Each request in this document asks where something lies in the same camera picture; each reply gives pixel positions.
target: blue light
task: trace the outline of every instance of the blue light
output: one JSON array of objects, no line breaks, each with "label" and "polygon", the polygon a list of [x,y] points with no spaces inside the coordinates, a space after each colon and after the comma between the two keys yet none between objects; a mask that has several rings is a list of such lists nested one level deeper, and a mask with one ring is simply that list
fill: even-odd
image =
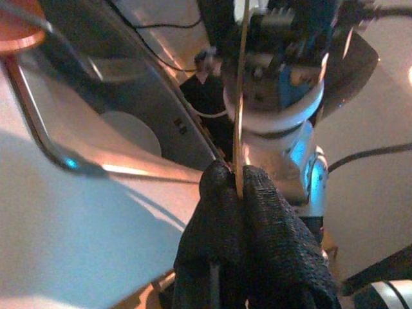
[{"label": "blue light", "polygon": [[69,168],[71,169],[76,169],[79,165],[77,164],[77,162],[73,159],[66,159],[66,164]]},{"label": "blue light", "polygon": [[304,156],[306,154],[306,140],[302,141],[299,140],[292,152],[290,153],[290,158],[296,165],[299,165],[304,160]]}]

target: metal edge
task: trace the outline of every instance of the metal edge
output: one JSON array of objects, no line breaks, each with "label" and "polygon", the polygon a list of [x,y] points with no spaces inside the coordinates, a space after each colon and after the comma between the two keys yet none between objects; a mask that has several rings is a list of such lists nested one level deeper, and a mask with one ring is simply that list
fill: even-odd
[{"label": "metal edge", "polygon": [[412,280],[394,280],[389,282],[402,295],[406,306],[412,309]]},{"label": "metal edge", "polygon": [[157,174],[147,172],[144,168],[122,168],[119,166],[116,169],[115,165],[112,165],[112,169],[105,169],[102,165],[87,161],[78,153],[69,151],[53,143],[48,136],[46,128],[43,126],[42,120],[37,114],[35,104],[26,87],[16,57],[12,56],[6,59],[5,71],[8,74],[8,79],[14,89],[21,111],[23,112],[23,118],[26,120],[28,129],[31,132],[35,143],[52,163],[59,166],[64,171],[75,174],[86,174],[88,176],[107,176],[108,174],[113,173],[128,178],[154,178],[161,181],[173,180],[183,183],[198,183],[200,181],[200,171],[175,164],[174,162],[170,163],[176,166],[155,163],[155,165],[158,165],[158,169],[162,171],[162,173]]},{"label": "metal edge", "polygon": [[386,306],[390,309],[404,309],[404,306],[400,302],[396,293],[391,289],[391,287],[384,282],[375,282],[371,286],[378,292],[380,298],[386,303]]}]

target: gloved hand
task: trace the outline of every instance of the gloved hand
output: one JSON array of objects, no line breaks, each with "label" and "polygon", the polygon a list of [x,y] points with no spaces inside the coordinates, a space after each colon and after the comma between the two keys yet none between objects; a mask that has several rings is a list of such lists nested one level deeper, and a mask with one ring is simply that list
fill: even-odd
[{"label": "gloved hand", "polygon": [[313,235],[268,175],[244,168],[244,200],[234,175],[214,162],[179,244],[174,309],[210,304],[211,263],[220,266],[221,308],[340,308]]}]

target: silver metal panel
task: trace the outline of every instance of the silver metal panel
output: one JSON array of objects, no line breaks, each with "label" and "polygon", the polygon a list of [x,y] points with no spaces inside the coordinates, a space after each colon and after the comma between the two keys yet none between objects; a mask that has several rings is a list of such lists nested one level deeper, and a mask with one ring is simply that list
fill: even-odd
[{"label": "silver metal panel", "polygon": [[[192,24],[200,18],[196,0],[117,0],[112,1],[123,16],[134,25],[156,23]],[[209,46],[203,23],[191,29],[151,28],[139,33],[167,63],[180,69],[193,69],[194,56]],[[178,83],[192,73],[179,72],[162,65]]]},{"label": "silver metal panel", "polygon": [[402,295],[408,307],[412,308],[412,280],[394,280],[391,283]]},{"label": "silver metal panel", "polygon": [[44,150],[68,169],[86,174],[105,171],[197,182],[199,172],[147,153],[103,121],[65,83],[43,73],[47,61],[39,53],[20,56],[12,76],[22,104]]},{"label": "silver metal panel", "polygon": [[309,195],[310,179],[307,175],[308,168],[313,165],[315,158],[314,128],[309,121],[306,121],[292,146],[289,157],[301,171],[300,181],[302,183],[305,197]]},{"label": "silver metal panel", "polygon": [[389,309],[404,309],[404,306],[400,302],[398,296],[390,288],[390,286],[382,281],[372,283],[371,286],[373,286],[376,292],[378,292]]},{"label": "silver metal panel", "polygon": [[328,164],[322,149],[317,147],[314,159],[308,162],[305,173],[309,179],[309,200],[306,205],[294,207],[299,216],[323,217],[326,210]]},{"label": "silver metal panel", "polygon": [[195,169],[205,169],[216,149],[189,116],[188,104],[177,85],[148,54],[105,1],[41,0],[46,17],[85,54],[98,58],[140,60],[147,71],[131,82],[93,83],[64,72],[70,59],[61,59],[59,45],[46,41],[39,49],[64,72],[64,79],[95,111],[124,111],[145,122],[159,139],[164,158]]}]

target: metal rod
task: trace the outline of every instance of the metal rod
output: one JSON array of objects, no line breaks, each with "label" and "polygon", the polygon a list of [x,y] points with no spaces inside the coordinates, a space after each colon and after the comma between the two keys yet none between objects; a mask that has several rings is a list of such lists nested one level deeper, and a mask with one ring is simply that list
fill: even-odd
[{"label": "metal rod", "polygon": [[238,62],[238,79],[236,83],[236,109],[234,115],[233,164],[236,177],[236,191],[239,199],[243,199],[243,158],[242,158],[242,117],[243,117],[243,71],[245,69],[245,49],[247,28],[249,23],[249,0],[245,0],[243,11],[242,33]]},{"label": "metal rod", "polygon": [[219,264],[210,263],[211,274],[211,309],[220,309]]}]

